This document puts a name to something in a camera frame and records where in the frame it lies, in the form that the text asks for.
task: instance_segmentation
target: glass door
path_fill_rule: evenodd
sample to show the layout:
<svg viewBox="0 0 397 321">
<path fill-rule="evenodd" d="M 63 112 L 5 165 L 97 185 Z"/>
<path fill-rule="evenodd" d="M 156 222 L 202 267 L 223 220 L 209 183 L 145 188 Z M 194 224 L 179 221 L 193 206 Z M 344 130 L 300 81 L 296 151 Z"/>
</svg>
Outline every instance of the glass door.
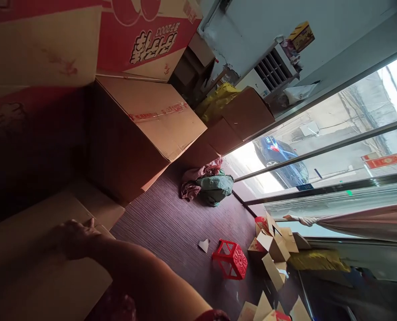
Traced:
<svg viewBox="0 0 397 321">
<path fill-rule="evenodd" d="M 397 60 L 224 160 L 242 201 L 267 207 L 286 194 L 396 175 Z"/>
</svg>

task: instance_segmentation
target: yellow box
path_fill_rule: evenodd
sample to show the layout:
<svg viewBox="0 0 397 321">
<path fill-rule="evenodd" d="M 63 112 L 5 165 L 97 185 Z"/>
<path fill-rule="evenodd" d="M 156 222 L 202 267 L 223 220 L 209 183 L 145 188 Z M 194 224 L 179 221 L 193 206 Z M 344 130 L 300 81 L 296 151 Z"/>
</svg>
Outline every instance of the yellow box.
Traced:
<svg viewBox="0 0 397 321">
<path fill-rule="evenodd" d="M 291 39 L 296 51 L 300 53 L 304 50 L 310 43 L 314 41 L 314 34 L 311 30 L 308 21 L 299 24 L 295 30 L 290 34 L 288 39 Z"/>
</svg>

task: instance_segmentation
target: car tire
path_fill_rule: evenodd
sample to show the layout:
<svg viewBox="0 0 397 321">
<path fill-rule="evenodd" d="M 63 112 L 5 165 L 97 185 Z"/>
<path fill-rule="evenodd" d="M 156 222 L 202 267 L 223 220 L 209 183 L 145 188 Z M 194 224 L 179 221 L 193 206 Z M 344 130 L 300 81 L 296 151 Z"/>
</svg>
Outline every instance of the car tire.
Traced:
<svg viewBox="0 0 397 321">
<path fill-rule="evenodd" d="M 280 162 L 277 161 L 277 160 L 267 160 L 265 166 L 266 167 L 271 167 L 271 166 L 274 166 L 274 165 L 277 165 L 277 164 L 280 164 Z"/>
</svg>

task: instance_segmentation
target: blue car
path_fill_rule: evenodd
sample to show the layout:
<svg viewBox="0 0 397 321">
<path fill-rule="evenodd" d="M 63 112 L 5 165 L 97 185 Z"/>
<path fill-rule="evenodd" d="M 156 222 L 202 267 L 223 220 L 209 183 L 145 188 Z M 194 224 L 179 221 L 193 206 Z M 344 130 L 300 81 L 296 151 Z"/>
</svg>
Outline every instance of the blue car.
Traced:
<svg viewBox="0 0 397 321">
<path fill-rule="evenodd" d="M 263 136 L 253 141 L 256 155 L 265 167 L 271 167 L 298 156 L 288 144 L 273 136 Z M 277 181 L 288 189 L 308 183 L 308 171 L 303 162 L 271 172 Z"/>
</svg>

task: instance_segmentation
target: crumpled fabric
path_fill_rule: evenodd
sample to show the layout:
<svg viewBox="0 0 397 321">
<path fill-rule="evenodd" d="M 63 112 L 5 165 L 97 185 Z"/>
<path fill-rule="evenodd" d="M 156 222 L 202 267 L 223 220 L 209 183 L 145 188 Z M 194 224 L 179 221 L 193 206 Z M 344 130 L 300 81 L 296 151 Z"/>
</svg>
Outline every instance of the crumpled fabric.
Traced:
<svg viewBox="0 0 397 321">
<path fill-rule="evenodd" d="M 234 179 L 231 175 L 225 175 L 224 170 L 221 169 L 215 176 L 197 179 L 196 184 L 201 187 L 200 195 L 210 206 L 215 207 L 233 193 Z"/>
<path fill-rule="evenodd" d="M 200 169 L 190 169 L 182 177 L 180 196 L 189 201 L 200 195 L 210 206 L 219 202 L 233 192 L 234 179 L 225 175 L 221 169 L 223 159 L 218 158 Z"/>
<path fill-rule="evenodd" d="M 196 184 L 195 181 L 201 177 L 218 175 L 221 169 L 222 162 L 223 159 L 219 157 L 199 169 L 187 170 L 182 177 L 180 196 L 182 198 L 187 198 L 189 201 L 196 198 L 201 190 L 201 186 Z"/>
</svg>

